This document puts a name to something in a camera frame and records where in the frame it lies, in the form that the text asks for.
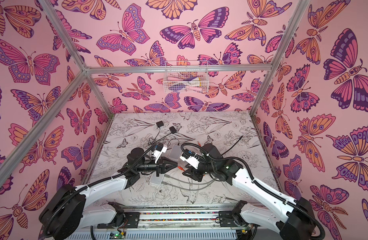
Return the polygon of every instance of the wall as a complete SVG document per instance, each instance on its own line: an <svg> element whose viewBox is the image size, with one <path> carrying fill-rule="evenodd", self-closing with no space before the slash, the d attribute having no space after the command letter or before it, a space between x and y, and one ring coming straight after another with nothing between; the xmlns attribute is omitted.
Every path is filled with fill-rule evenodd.
<svg viewBox="0 0 368 240"><path fill-rule="evenodd" d="M311 3L316 11L330 1ZM315 27L305 12L286 53L292 71L280 82L273 79L269 113L258 109L258 128L283 192L311 202L326 239L368 239L368 1L338 9ZM351 80L340 78L346 72ZM347 100L340 103L342 96Z"/></svg>

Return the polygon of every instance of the basket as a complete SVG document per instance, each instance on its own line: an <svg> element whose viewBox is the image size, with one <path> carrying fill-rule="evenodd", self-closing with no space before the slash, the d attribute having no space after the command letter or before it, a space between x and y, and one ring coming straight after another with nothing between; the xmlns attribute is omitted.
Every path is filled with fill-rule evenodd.
<svg viewBox="0 0 368 240"><path fill-rule="evenodd" d="M165 93L208 93L208 61L191 60L187 65L177 66L179 61L166 61L163 87Z"/></svg>

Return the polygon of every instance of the black cable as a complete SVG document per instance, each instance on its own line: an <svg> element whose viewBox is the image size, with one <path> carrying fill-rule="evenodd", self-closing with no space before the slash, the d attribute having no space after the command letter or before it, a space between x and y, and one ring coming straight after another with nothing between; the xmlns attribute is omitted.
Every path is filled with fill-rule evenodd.
<svg viewBox="0 0 368 240"><path fill-rule="evenodd" d="M227 152L229 152L242 138L243 138L244 136L241 136L240 138L239 138L239 140L237 141L237 142L235 142L235 144L232 146L232 147L230 147L230 149L228 149L227 151L225 151L224 153L222 153L221 155L224 155L224 154L226 154Z"/></svg>
<svg viewBox="0 0 368 240"><path fill-rule="evenodd" d="M91 226L91 238L92 240L96 240L95 236L93 235L93 226Z"/></svg>

